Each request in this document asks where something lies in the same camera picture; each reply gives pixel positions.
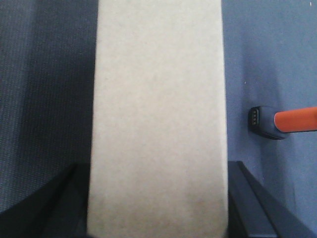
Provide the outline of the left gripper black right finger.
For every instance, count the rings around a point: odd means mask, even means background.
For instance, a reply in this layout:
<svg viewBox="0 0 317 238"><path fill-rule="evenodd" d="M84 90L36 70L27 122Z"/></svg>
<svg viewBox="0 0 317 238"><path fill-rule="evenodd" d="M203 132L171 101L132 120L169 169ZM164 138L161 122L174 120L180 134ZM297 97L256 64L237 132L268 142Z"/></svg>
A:
<svg viewBox="0 0 317 238"><path fill-rule="evenodd" d="M230 238L315 238L278 202L241 161L228 162Z"/></svg>

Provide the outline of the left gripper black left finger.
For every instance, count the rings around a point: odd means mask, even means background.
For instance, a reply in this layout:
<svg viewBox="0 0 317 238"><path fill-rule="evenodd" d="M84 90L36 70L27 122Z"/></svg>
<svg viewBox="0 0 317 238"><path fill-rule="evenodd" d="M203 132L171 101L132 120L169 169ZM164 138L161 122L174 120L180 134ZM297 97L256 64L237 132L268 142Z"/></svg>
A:
<svg viewBox="0 0 317 238"><path fill-rule="evenodd" d="M73 164L0 214L2 238L87 238L88 163Z"/></svg>

